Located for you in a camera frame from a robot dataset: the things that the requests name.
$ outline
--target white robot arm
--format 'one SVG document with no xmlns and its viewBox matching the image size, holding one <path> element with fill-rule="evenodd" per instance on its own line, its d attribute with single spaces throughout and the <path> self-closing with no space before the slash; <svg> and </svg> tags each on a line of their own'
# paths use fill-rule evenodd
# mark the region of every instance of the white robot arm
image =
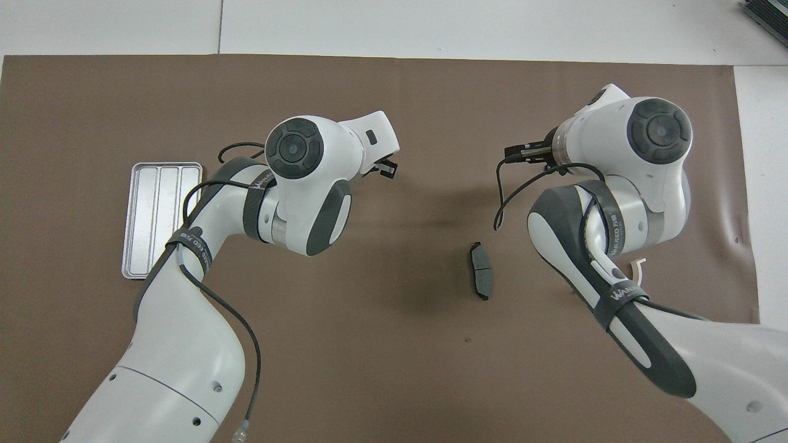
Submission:
<svg viewBox="0 0 788 443">
<path fill-rule="evenodd" d="M 393 177 L 387 158 L 399 149 L 381 111 L 339 123 L 300 116 L 269 135 L 270 166 L 225 163 L 145 280 L 131 344 L 61 441 L 210 441 L 245 366 L 238 338 L 201 293 L 213 257 L 244 233 L 303 255 L 324 251 L 347 221 L 348 182 L 372 170 Z"/>
<path fill-rule="evenodd" d="M 656 386 L 686 398 L 732 441 L 788 441 L 788 333 L 705 321 L 651 303 L 611 261 L 681 232 L 690 207 L 682 164 L 691 142 L 690 121 L 675 104 L 631 99 L 609 84 L 544 142 L 510 159 L 533 162 L 536 155 L 553 166 L 595 166 L 604 175 L 544 191 L 529 213 L 528 232 L 540 256 Z"/>
</svg>

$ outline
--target velcro strap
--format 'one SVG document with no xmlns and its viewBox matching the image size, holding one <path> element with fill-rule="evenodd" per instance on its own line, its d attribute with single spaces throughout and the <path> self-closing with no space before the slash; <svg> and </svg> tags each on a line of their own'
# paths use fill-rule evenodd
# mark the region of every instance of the velcro strap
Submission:
<svg viewBox="0 0 788 443">
<path fill-rule="evenodd" d="M 191 229 L 180 228 L 167 240 L 167 244 L 183 244 L 188 248 L 199 259 L 204 274 L 208 272 L 210 265 L 214 264 L 214 257 L 208 249 L 208 243 L 200 236 L 202 234 L 203 230 L 199 226 L 194 226 Z"/>
<path fill-rule="evenodd" d="M 262 240 L 258 230 L 262 198 L 266 195 L 266 189 L 276 183 L 271 169 L 266 169 L 252 181 L 247 191 L 247 198 L 243 202 L 243 231 L 251 238 Z"/>
<path fill-rule="evenodd" d="M 599 295 L 599 301 L 593 308 L 593 317 L 604 330 L 608 330 L 615 314 L 627 303 L 638 298 L 649 298 L 649 295 L 631 280 L 620 281 Z"/>
<path fill-rule="evenodd" d="M 611 257 L 621 254 L 626 241 L 624 218 L 610 188 L 603 181 L 599 180 L 583 181 L 578 183 L 577 186 L 585 189 L 597 198 L 597 204 L 600 206 L 604 217 L 604 232 L 608 237 L 608 246 L 605 249 L 605 253 Z"/>
</svg>

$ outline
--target silver tray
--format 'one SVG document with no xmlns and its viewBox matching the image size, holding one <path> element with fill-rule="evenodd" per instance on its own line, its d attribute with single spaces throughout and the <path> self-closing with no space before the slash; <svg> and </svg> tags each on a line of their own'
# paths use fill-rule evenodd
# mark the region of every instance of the silver tray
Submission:
<svg viewBox="0 0 788 443">
<path fill-rule="evenodd" d="M 138 280 L 148 275 L 167 240 L 183 223 L 184 197 L 202 180 L 203 167 L 194 162 L 137 163 L 132 167 L 121 265 L 124 277 Z M 191 198 L 189 210 L 199 194 Z"/>
</svg>

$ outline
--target white clip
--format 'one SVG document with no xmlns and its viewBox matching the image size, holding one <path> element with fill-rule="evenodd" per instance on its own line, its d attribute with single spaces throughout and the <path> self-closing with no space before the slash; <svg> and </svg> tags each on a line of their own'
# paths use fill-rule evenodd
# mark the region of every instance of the white clip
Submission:
<svg viewBox="0 0 788 443">
<path fill-rule="evenodd" d="M 641 267 L 641 263 L 645 263 L 645 259 L 637 259 L 630 262 L 632 266 L 632 280 L 638 286 L 643 282 L 643 268 Z"/>
</svg>

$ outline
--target cable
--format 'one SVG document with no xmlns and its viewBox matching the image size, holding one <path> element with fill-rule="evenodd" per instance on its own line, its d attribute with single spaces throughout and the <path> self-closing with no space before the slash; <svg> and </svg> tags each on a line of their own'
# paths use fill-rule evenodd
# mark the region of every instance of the cable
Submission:
<svg viewBox="0 0 788 443">
<path fill-rule="evenodd" d="M 254 146 L 254 147 L 259 147 L 260 149 L 262 149 L 260 152 L 258 152 L 257 154 L 254 154 L 254 155 L 252 155 L 250 158 L 257 158 L 257 157 L 259 157 L 260 155 L 262 155 L 262 153 L 263 153 L 263 152 L 266 152 L 266 145 L 265 145 L 265 144 L 263 144 L 263 143 L 257 143 L 257 142 L 239 142 L 239 143 L 233 143 L 233 144 L 231 144 L 231 145 L 228 145 L 228 146 L 226 146 L 226 147 L 223 147 L 223 148 L 221 149 L 221 151 L 219 151 L 219 155 L 218 155 L 219 162 L 220 162 L 220 163 L 224 163 L 224 162 L 225 162 L 225 160 L 222 158 L 222 155 L 224 155 L 224 153 L 225 153 L 225 152 L 227 152 L 227 151 L 229 151 L 229 150 L 233 149 L 234 147 L 240 147 L 240 146 Z"/>
<path fill-rule="evenodd" d="M 636 298 L 636 299 L 634 299 L 632 301 L 638 302 L 638 303 L 640 303 L 642 305 L 645 305 L 645 306 L 648 306 L 648 307 L 652 307 L 652 308 L 654 308 L 654 309 L 656 309 L 658 311 L 667 312 L 668 314 L 678 315 L 678 316 L 681 316 L 681 317 L 687 317 L 687 318 L 691 318 L 693 320 L 703 320 L 705 322 L 709 321 L 708 318 L 706 318 L 706 317 L 701 317 L 700 315 L 697 315 L 697 314 L 692 314 L 692 313 L 686 312 L 686 311 L 680 311 L 679 309 L 674 309 L 672 307 L 667 307 L 667 306 L 664 306 L 662 304 L 654 303 L 651 300 L 645 299 L 643 297 L 638 297 L 638 298 Z"/>
<path fill-rule="evenodd" d="M 504 186 L 500 183 L 500 167 L 503 166 L 504 163 L 509 163 L 508 160 L 515 160 L 515 159 L 521 158 L 521 157 L 522 156 L 520 154 L 509 155 L 506 158 L 504 158 L 503 160 L 501 160 L 500 162 L 498 162 L 498 166 L 495 167 L 495 178 L 496 178 L 496 181 L 498 182 L 498 201 L 499 201 L 500 207 L 502 207 L 504 205 Z M 502 225 L 503 223 L 504 223 L 504 212 L 501 211 L 501 213 L 500 213 L 500 224 L 498 226 L 500 227 L 500 225 Z"/>
<path fill-rule="evenodd" d="M 257 400 L 257 392 L 260 389 L 260 368 L 261 368 L 261 356 L 260 356 L 260 344 L 257 341 L 257 336 L 255 332 L 249 326 L 246 319 L 236 311 L 229 303 L 224 301 L 216 292 L 211 291 L 210 288 L 205 286 L 200 280 L 197 280 L 197 277 L 191 275 L 188 269 L 186 269 L 186 265 L 179 264 L 178 267 L 180 268 L 180 272 L 194 285 L 199 288 L 205 295 L 209 296 L 210 298 L 214 299 L 216 303 L 219 303 L 224 309 L 226 309 L 233 317 L 237 318 L 239 322 L 243 325 L 246 331 L 249 333 L 249 337 L 251 338 L 251 342 L 255 345 L 255 353 L 257 354 L 257 370 L 255 371 L 255 387 L 251 393 L 251 399 L 249 400 L 249 407 L 247 408 L 247 413 L 245 415 L 245 419 L 248 420 L 251 417 L 251 410 L 255 407 L 255 401 Z"/>
<path fill-rule="evenodd" d="M 232 180 L 206 180 L 206 181 L 196 185 L 194 188 L 191 189 L 191 191 L 188 192 L 188 194 L 186 194 L 186 197 L 184 198 L 184 206 L 182 208 L 183 209 L 182 216 L 184 218 L 184 224 L 186 224 L 186 222 L 188 220 L 189 200 L 191 199 L 191 197 L 200 188 L 205 188 L 206 186 L 211 186 L 212 184 L 230 184 L 232 186 L 236 186 L 238 188 L 244 188 L 244 189 L 249 189 L 249 187 L 251 186 L 250 184 L 247 184 L 247 183 L 241 183 L 239 181 L 232 181 Z"/>
<path fill-rule="evenodd" d="M 498 175 L 498 173 L 500 171 L 500 166 L 502 166 L 501 163 L 499 163 L 498 168 L 496 168 L 496 175 L 498 176 L 498 187 L 500 189 L 500 197 L 501 197 L 501 199 L 503 199 L 504 190 L 503 190 L 503 187 L 501 187 L 501 185 L 500 185 L 500 175 Z M 548 176 L 548 175 L 550 175 L 552 173 L 559 172 L 561 170 L 566 170 L 566 169 L 569 169 L 569 168 L 585 168 L 585 169 L 588 169 L 591 172 L 595 173 L 597 175 L 597 177 L 599 177 L 600 180 L 604 181 L 604 174 L 602 174 L 602 172 L 599 171 L 599 169 L 597 169 L 595 166 L 589 165 L 588 163 L 567 163 L 566 165 L 558 165 L 558 166 L 553 166 L 552 168 L 547 168 L 544 171 L 542 171 L 541 173 L 531 177 L 531 179 L 528 180 L 527 182 L 525 182 L 524 184 L 521 184 L 520 187 L 515 189 L 515 191 L 512 192 L 505 200 L 501 201 L 500 207 L 498 208 L 498 212 L 496 212 L 496 214 L 495 214 L 495 219 L 493 219 L 493 221 L 492 221 L 492 228 L 497 231 L 501 227 L 501 225 L 504 223 L 504 208 L 523 189 L 527 188 L 534 181 L 537 181 L 537 180 L 539 180 L 542 177 L 546 177 L 546 176 Z"/>
<path fill-rule="evenodd" d="M 589 194 L 589 195 L 591 197 L 591 200 L 589 201 L 588 206 L 585 207 L 585 211 L 583 212 L 583 218 L 580 221 L 580 241 L 581 241 L 581 244 L 583 246 L 582 252 L 585 255 L 585 259 L 590 261 L 591 257 L 590 257 L 590 253 L 588 251 L 588 242 L 585 241 L 585 225 L 586 225 L 586 223 L 588 221 L 589 214 L 591 213 L 591 207 L 594 206 L 594 205 L 599 206 L 599 202 L 597 201 L 597 198 L 596 198 L 596 196 L 594 194 Z M 638 302 L 638 303 L 640 303 L 642 305 L 651 307 L 651 308 L 656 309 L 658 311 L 667 312 L 668 314 L 673 314 L 673 315 L 678 315 L 678 316 L 681 316 L 681 317 L 691 318 L 693 320 L 703 320 L 703 321 L 706 321 L 706 322 L 708 321 L 708 318 L 706 318 L 706 317 L 701 317 L 700 315 L 697 315 L 697 314 L 692 314 L 690 312 L 681 311 L 679 309 L 674 309 L 672 307 L 667 307 L 667 306 L 664 306 L 662 304 L 652 302 L 651 300 L 649 300 L 649 299 L 647 299 L 645 297 L 642 297 L 642 296 L 634 298 L 634 299 L 632 299 L 632 301 Z"/>
</svg>

